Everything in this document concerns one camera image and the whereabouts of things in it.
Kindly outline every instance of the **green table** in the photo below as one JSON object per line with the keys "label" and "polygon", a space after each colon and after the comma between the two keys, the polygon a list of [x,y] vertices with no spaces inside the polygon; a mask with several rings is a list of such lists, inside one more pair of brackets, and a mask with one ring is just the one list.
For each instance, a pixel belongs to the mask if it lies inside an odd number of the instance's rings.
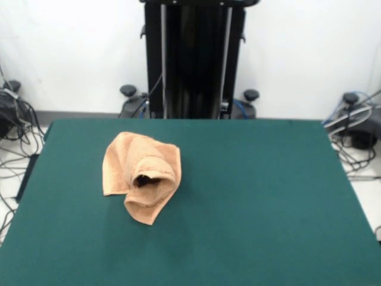
{"label": "green table", "polygon": [[[121,131],[180,147],[153,226],[103,197]],[[381,249],[318,122],[60,120],[0,249],[2,286],[381,285]]]}

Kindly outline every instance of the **baseboard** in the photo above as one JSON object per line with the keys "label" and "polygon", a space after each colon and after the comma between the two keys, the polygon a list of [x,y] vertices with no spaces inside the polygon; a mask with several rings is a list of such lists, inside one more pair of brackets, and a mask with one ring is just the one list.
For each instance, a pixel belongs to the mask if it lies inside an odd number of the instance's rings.
{"label": "baseboard", "polygon": [[91,112],[65,112],[65,111],[36,111],[41,126],[49,126],[56,119],[69,118],[116,118],[118,113],[91,113]]}

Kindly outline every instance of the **white wall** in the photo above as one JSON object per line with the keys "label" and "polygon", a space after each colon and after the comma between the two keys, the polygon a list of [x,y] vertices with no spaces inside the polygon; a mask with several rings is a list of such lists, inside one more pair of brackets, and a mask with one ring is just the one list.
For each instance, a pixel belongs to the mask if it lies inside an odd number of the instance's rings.
{"label": "white wall", "polygon": [[[345,91],[381,88],[381,1],[262,0],[248,9],[236,96],[260,117],[320,119]],[[1,0],[0,60],[37,110],[118,112],[146,89],[138,0]]]}

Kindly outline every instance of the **black knob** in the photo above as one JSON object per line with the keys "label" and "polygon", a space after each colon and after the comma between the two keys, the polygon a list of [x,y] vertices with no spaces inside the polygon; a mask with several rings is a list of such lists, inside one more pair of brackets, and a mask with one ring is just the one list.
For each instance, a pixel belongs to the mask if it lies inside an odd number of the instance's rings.
{"label": "black knob", "polygon": [[2,88],[7,88],[15,93],[18,92],[18,90],[21,87],[21,83],[17,80],[9,80],[8,82],[5,82]]}
{"label": "black knob", "polygon": [[343,95],[343,100],[348,105],[354,105],[358,101],[359,97],[353,92],[347,92]]}
{"label": "black knob", "polygon": [[243,93],[243,95],[245,96],[246,100],[249,102],[252,102],[256,100],[258,97],[260,97],[260,93],[256,91],[255,89],[248,89],[247,91]]}
{"label": "black knob", "polygon": [[125,97],[131,97],[136,93],[136,88],[133,85],[123,85],[119,91],[125,96]]}

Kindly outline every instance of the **towel fold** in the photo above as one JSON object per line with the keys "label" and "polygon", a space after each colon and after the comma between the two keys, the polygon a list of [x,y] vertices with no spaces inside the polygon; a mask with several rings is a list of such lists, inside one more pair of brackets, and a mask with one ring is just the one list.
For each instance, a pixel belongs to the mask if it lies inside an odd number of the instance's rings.
{"label": "towel fold", "polygon": [[152,225],[181,180],[180,149],[150,137],[120,133],[106,150],[103,194],[127,194],[127,211]]}

